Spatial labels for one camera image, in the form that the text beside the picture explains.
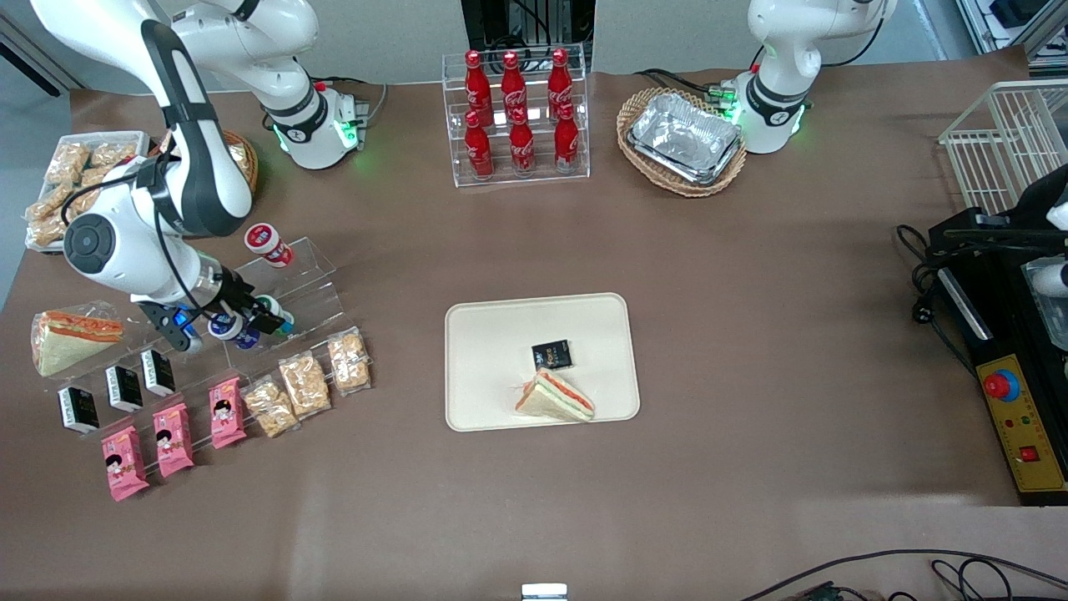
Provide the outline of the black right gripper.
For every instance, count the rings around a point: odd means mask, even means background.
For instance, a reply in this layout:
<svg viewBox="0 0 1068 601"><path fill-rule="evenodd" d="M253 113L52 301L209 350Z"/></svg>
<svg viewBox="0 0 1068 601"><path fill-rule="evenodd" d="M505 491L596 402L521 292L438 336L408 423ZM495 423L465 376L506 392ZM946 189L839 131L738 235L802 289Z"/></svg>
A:
<svg viewBox="0 0 1068 601"><path fill-rule="evenodd" d="M255 304L254 286L244 281L236 271L221 264L203 264L199 272L199 310L207 316L218 313L247 313L247 325L262 335L273 336L287 325L267 306ZM192 336L190 319L183 309L164 306L152 301L139 301L138 309L150 319L150 325L176 351L190 351Z"/></svg>

